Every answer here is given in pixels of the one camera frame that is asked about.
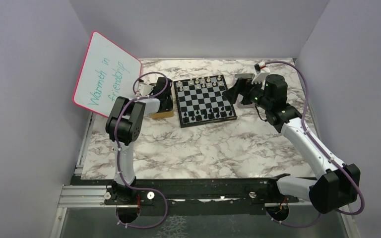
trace red wire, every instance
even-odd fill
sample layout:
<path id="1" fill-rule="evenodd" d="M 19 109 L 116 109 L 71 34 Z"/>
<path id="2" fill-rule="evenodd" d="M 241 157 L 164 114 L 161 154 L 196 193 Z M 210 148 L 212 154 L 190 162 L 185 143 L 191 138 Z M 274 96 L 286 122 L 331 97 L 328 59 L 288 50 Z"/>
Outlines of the red wire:
<path id="1" fill-rule="evenodd" d="M 287 200 L 287 197 L 284 197 L 284 200 L 280 203 L 280 206 L 281 206 L 281 204 L 283 204 L 285 201 L 287 202 L 287 206 L 288 206 L 288 200 Z"/>
<path id="2" fill-rule="evenodd" d="M 138 205 L 138 207 L 136 208 L 136 211 L 137 211 L 137 213 L 139 213 L 139 210 L 140 210 L 140 208 L 141 208 L 141 197 L 139 196 L 139 194 L 136 196 L 136 198 L 138 199 L 138 201 L 137 201 L 137 205 Z"/>

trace whiteboard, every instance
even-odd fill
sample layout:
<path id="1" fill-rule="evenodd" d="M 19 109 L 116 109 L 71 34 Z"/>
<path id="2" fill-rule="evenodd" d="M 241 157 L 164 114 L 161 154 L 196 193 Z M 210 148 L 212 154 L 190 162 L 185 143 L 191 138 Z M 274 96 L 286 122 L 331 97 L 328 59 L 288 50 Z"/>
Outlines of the whiteboard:
<path id="1" fill-rule="evenodd" d="M 118 96 L 135 97 L 133 82 L 141 62 L 98 32 L 93 32 L 72 100 L 80 107 L 108 117 Z"/>

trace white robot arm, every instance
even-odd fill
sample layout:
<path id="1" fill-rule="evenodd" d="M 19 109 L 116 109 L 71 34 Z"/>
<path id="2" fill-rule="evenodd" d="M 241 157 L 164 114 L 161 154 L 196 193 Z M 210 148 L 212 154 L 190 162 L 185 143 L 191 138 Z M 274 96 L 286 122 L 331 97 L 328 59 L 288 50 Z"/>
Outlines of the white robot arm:
<path id="1" fill-rule="evenodd" d="M 281 132 L 308 161 L 317 180 L 295 178 L 288 174 L 276 178 L 277 192 L 291 195 L 312 202 L 321 213 L 327 213 L 354 202 L 357 191 L 349 179 L 337 167 L 341 167 L 358 186 L 360 170 L 354 165 L 346 165 L 337 158 L 313 134 L 314 142 L 327 154 L 324 154 L 305 132 L 302 115 L 287 103 L 287 83 L 284 77 L 270 74 L 265 78 L 265 86 L 257 82 L 252 84 L 253 77 L 238 78 L 235 85 L 223 92 L 223 96 L 234 104 L 239 95 L 243 96 L 241 104 L 252 104 L 265 110 L 266 121 Z"/>

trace white wall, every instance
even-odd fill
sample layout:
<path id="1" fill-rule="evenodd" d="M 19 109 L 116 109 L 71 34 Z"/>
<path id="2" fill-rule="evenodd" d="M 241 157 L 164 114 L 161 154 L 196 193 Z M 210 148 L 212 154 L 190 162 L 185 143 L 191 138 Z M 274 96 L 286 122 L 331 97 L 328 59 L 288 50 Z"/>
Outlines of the white wall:
<path id="1" fill-rule="evenodd" d="M 360 233 L 381 237 L 381 1 L 330 0 L 297 66 L 322 140 L 362 172 Z"/>
<path id="2" fill-rule="evenodd" d="M 87 43 L 67 0 L 0 0 L 0 238 L 50 234 L 88 115 L 71 101 Z"/>
<path id="3" fill-rule="evenodd" d="M 328 0 L 70 0 L 139 58 L 297 57 Z"/>

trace marble tabletop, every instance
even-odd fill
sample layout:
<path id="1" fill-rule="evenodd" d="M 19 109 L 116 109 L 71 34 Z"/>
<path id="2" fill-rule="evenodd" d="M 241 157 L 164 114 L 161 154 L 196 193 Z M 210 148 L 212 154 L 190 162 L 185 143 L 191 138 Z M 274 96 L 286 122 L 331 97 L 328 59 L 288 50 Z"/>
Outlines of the marble tabletop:
<path id="1" fill-rule="evenodd" d="M 254 73 L 254 64 L 269 59 L 143 59 L 142 73 L 158 71 L 172 80 L 223 74 L 230 87 L 234 74 Z M 279 59 L 293 63 L 292 59 Z M 288 102 L 300 112 L 304 93 L 297 73 L 280 64 L 269 66 L 288 83 Z M 149 75 L 146 82 L 155 82 Z M 176 103 L 174 117 L 145 117 L 135 143 L 134 170 L 139 179 L 254 178 L 313 172 L 296 148 L 258 118 L 255 109 L 235 106 L 237 120 L 180 128 Z M 314 128 L 310 114 L 306 116 Z M 81 179 L 112 179 L 114 144 L 105 133 L 106 118 L 93 115 L 92 133 L 84 152 Z"/>

